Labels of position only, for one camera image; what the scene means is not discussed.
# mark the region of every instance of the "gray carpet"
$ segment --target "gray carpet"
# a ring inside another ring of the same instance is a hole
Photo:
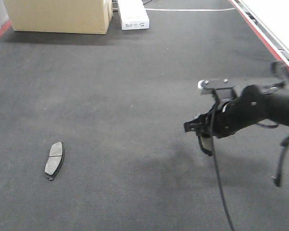
[[[150,8],[229,8],[154,0]],[[213,104],[204,78],[274,82],[273,56],[237,11],[148,12],[150,29],[106,35],[14,32],[0,38],[0,231],[230,230],[212,158],[183,123]],[[281,126],[216,140],[238,231],[289,231],[289,155],[273,185]],[[66,156],[54,181],[51,145]]]

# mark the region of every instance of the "black cable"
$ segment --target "black cable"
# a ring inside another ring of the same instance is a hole
[[[228,220],[229,226],[231,228],[231,231],[236,231],[234,226],[233,226],[233,223],[232,223],[232,220],[231,220],[228,208],[227,208],[225,195],[223,193],[222,180],[221,180],[221,175],[220,175],[220,171],[219,171],[219,167],[218,167],[218,163],[217,163],[217,159],[216,159],[215,148],[214,148],[213,122],[214,122],[214,116],[215,116],[216,109],[217,109],[217,104],[214,105],[214,108],[213,108],[213,111],[212,111],[211,123],[210,123],[210,136],[211,136],[211,145],[212,145],[212,156],[213,156],[213,160],[214,160],[217,184],[218,184],[218,188],[220,190],[220,194],[221,194],[221,198],[222,198],[223,209],[224,209],[225,214],[227,216],[227,220]]]
[[[149,0],[149,1],[145,2],[144,5],[146,5],[147,3],[152,2],[152,1],[153,1],[153,0]]]

